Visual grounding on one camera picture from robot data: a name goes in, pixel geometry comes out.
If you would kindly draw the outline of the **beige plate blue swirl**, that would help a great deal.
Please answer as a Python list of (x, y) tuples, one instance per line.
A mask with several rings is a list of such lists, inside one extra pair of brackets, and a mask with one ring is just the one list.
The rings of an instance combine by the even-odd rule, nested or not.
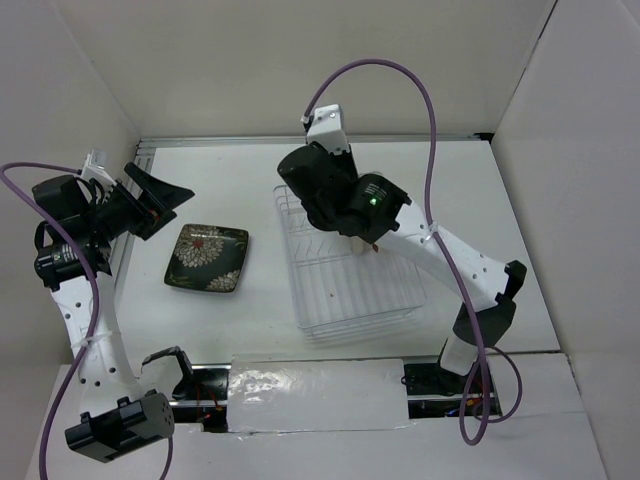
[(367, 251), (368, 244), (357, 237), (349, 239), (350, 250), (354, 255), (360, 255)]

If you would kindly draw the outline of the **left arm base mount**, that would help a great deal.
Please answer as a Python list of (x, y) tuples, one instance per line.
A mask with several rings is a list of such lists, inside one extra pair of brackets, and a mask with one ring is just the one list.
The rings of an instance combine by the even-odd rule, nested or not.
[(144, 364), (139, 380), (144, 392), (153, 390), (162, 424), (198, 424), (205, 431), (227, 429), (227, 368), (182, 368), (174, 357)]

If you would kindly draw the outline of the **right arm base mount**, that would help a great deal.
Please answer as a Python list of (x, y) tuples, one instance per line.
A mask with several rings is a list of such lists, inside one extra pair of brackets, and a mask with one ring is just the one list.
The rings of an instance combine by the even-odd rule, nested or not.
[(410, 419), (453, 418), (460, 413), (466, 378), (437, 363), (405, 363), (401, 383), (406, 388)]

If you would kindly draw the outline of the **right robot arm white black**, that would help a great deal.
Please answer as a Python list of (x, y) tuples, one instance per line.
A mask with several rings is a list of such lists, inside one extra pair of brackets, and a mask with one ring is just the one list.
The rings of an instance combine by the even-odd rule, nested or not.
[(286, 155), (277, 172), (313, 227), (391, 251), (459, 296), (462, 305), (436, 379), (444, 390), (460, 391), (471, 379), (479, 349), (495, 346), (511, 327), (526, 266), (494, 260), (428, 222), (421, 207), (390, 180), (358, 174), (350, 153), (333, 155), (312, 143)]

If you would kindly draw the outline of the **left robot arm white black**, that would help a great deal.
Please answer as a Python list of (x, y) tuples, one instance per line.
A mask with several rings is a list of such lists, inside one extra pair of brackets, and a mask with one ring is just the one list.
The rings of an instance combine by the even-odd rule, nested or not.
[(198, 377), (177, 346), (147, 356), (139, 374), (128, 361), (116, 314), (111, 243), (123, 234), (151, 238), (194, 194), (133, 163), (124, 172), (138, 186), (137, 195), (91, 163), (32, 189), (46, 214), (34, 235), (34, 269), (64, 319), (81, 387), (80, 421), (66, 429), (65, 440), (72, 451), (101, 463), (170, 438), (170, 402), (193, 394)]

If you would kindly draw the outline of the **black square plate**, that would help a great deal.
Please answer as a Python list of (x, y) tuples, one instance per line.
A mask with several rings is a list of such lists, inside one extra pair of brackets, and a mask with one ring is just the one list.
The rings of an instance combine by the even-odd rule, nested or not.
[(249, 232), (243, 229), (185, 224), (173, 248), (164, 284), (199, 292), (234, 292), (249, 239)]

